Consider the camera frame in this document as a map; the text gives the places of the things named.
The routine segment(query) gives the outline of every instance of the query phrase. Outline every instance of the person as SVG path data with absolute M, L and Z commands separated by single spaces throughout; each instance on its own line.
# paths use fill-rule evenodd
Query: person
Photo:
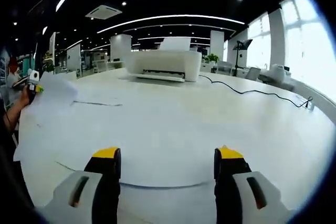
M 13 88 L 13 85 L 17 83 L 20 79 L 19 74 L 17 73 L 18 63 L 16 58 L 12 57 L 8 63 L 8 76 L 7 76 L 7 88 L 8 88 L 8 96 L 9 102 L 13 103 L 16 99 L 19 98 L 21 91 L 19 88 Z
M 25 86 L 20 94 L 19 99 L 14 103 L 14 105 L 6 112 L 3 101 L 0 104 L 0 115 L 2 117 L 1 121 L 1 141 L 0 146 L 5 150 L 8 158 L 13 159 L 15 151 L 15 143 L 11 138 L 14 132 L 15 126 L 19 120 L 21 110 L 29 104 L 28 90 Z
M 33 202 L 26 188 L 20 162 L 13 162 L 15 143 L 11 137 L 18 122 L 20 113 L 29 105 L 28 89 L 25 86 L 19 99 L 5 111 L 0 99 L 0 222 L 10 220 L 20 223 L 27 220 L 31 223 L 48 223 L 43 216 L 34 210 Z

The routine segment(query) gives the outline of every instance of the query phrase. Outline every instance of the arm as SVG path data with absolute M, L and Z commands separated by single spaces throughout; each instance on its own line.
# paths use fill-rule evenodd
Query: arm
M 28 90 L 24 87 L 21 97 L 15 102 L 14 106 L 11 107 L 7 113 L 3 115 L 3 120 L 5 122 L 6 128 L 10 134 L 12 134 L 17 121 L 20 117 L 21 110 L 29 104 Z

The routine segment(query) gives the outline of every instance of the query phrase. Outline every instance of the desk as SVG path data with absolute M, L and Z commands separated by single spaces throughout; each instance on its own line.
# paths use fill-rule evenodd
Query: desk
M 213 81 L 226 82 L 239 91 L 275 92 L 298 102 L 295 94 L 263 83 L 220 74 L 201 74 Z M 222 84 L 210 84 L 202 77 L 196 83 L 132 78 L 125 69 L 94 74 L 73 84 L 78 89 L 90 90 L 93 86 L 99 89 L 104 85 L 113 90 L 138 90 L 149 97 L 155 94 L 167 100 L 179 99 L 191 115 L 202 121 L 205 129 L 211 129 L 212 125 L 220 125 L 223 129 L 216 139 L 209 137 L 203 143 L 195 144 L 202 148 L 202 145 L 220 140 L 223 145 L 240 151 L 252 170 L 262 172 L 278 187 L 282 201 L 289 209 L 298 209 L 305 203 L 329 165 L 336 129 L 318 108 L 314 111 L 298 109 L 288 101 L 260 93 L 239 95 Z M 134 116 L 139 118 L 140 124 L 143 123 L 141 115 Z M 20 141 L 29 134 L 34 121 L 34 117 L 22 113 Z M 55 187 L 72 173 L 55 163 L 52 156 L 36 160 L 31 155 L 22 161 L 22 170 L 37 206 L 48 203 Z M 122 185 L 119 211 L 152 223 L 215 224 L 214 181 L 210 177 L 208 182 L 181 189 Z

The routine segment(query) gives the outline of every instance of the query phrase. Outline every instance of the chair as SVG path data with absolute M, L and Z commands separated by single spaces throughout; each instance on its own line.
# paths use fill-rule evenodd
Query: chair
M 217 62 L 217 71 L 216 73 L 219 74 L 226 74 L 231 75 L 232 74 L 233 65 L 230 62 L 227 61 L 218 61 Z
M 260 74 L 261 69 L 260 68 L 254 68 L 251 67 L 249 72 L 247 73 L 245 79 L 251 80 L 251 81 L 256 81 L 259 74 Z

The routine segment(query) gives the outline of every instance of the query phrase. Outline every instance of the black cable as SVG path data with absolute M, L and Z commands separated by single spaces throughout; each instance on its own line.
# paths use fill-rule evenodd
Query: black cable
M 238 93 L 238 94 L 246 94 L 246 93 L 251 93 L 251 92 L 257 92 L 257 93 L 266 94 L 266 95 L 275 95 L 276 97 L 278 97 L 278 98 L 280 98 L 280 99 L 283 99 L 283 100 L 286 100 L 286 101 L 291 102 L 291 103 L 294 104 L 297 108 L 300 108 L 300 107 L 304 106 L 305 104 L 308 105 L 308 103 L 311 102 L 311 101 L 313 100 L 312 97 L 308 97 L 308 100 L 307 100 L 306 102 L 304 102 L 304 103 L 301 104 L 301 105 L 296 105 L 296 104 L 295 104 L 293 101 L 291 101 L 290 99 L 281 97 L 281 96 L 279 96 L 278 94 L 275 94 L 275 93 L 265 93 L 265 92 L 262 92 L 262 91 L 259 91 L 259 90 L 248 90 L 248 91 L 240 92 L 240 91 L 238 91 L 238 90 L 235 90 L 235 89 L 232 88 L 230 85 L 228 85 L 228 84 L 226 84 L 226 83 L 224 83 L 224 82 L 222 82 L 222 81 L 212 81 L 208 76 L 203 76 L 203 75 L 201 75 L 201 74 L 200 74 L 199 76 L 208 79 L 208 80 L 211 82 L 211 84 L 212 84 L 212 83 L 221 83 L 221 84 L 224 84 L 225 86 L 227 86 L 228 88 L 232 89 L 233 91 L 235 91 L 235 92 Z

